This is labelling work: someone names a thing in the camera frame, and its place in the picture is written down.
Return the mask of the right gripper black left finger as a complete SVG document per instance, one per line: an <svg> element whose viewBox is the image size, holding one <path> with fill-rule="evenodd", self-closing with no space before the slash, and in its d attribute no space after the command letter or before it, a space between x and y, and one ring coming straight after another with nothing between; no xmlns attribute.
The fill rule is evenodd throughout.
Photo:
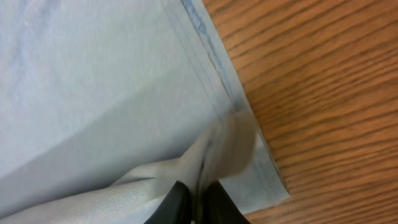
<svg viewBox="0 0 398 224"><path fill-rule="evenodd" d="M174 183L157 210L144 224L191 224L192 198L182 182Z"/></svg>

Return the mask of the light blue printed t-shirt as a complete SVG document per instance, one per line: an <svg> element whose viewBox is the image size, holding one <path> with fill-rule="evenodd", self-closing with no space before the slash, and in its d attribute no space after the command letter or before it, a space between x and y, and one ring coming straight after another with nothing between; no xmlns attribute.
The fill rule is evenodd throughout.
<svg viewBox="0 0 398 224"><path fill-rule="evenodd" d="M1 222L145 223L177 181L202 223L289 197L202 1L1 2Z"/></svg>

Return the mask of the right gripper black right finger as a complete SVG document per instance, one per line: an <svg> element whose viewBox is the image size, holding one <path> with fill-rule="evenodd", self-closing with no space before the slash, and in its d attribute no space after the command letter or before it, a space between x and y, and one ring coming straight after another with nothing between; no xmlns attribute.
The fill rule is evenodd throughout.
<svg viewBox="0 0 398 224"><path fill-rule="evenodd" d="M250 224L219 181L206 189L202 205L204 224Z"/></svg>

